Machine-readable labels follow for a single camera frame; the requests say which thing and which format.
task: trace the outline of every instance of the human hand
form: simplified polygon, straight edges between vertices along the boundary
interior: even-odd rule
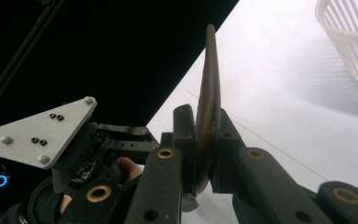
[[[124,183],[129,182],[130,180],[142,173],[141,168],[129,158],[118,158],[116,161],[116,165],[123,171],[124,175],[126,176]],[[69,197],[68,195],[63,195],[60,206],[61,214],[65,211],[66,207],[71,201],[71,197]]]

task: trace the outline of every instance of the bolt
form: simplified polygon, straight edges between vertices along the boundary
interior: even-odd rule
[[[90,104],[92,104],[92,102],[94,102],[94,101],[92,100],[91,97],[86,96],[86,97],[84,98],[84,102],[86,102],[87,105],[90,105]]]
[[[11,142],[13,142],[13,138],[11,138],[10,136],[2,136],[1,137],[1,143],[5,144],[5,145],[9,145]]]
[[[43,147],[43,146],[45,146],[47,143],[48,143],[48,141],[46,141],[45,139],[42,139],[42,140],[40,140],[39,145]]]
[[[37,160],[42,164],[46,164],[46,163],[48,163],[50,161],[50,157],[40,155],[40,156],[37,157]]]
[[[33,138],[31,138],[31,142],[35,144],[35,143],[39,142],[39,138],[33,137]]]
[[[58,121],[63,120],[63,115],[58,115],[58,116],[57,116],[57,120],[58,120]]]

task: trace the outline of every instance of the metal bracket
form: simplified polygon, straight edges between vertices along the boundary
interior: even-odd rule
[[[0,126],[0,157],[51,168],[97,105],[93,97]]]

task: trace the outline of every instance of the white table surface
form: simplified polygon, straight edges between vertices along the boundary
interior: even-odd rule
[[[271,153],[313,191],[358,187],[358,83],[315,18],[316,1],[241,0],[216,34],[222,108],[248,147]],[[147,127],[172,132],[172,112],[197,114],[204,52]],[[238,223],[229,195],[199,196],[182,223]]]

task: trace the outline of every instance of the white plastic basket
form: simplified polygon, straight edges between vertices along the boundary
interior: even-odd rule
[[[316,18],[358,81],[358,0],[319,0]]]

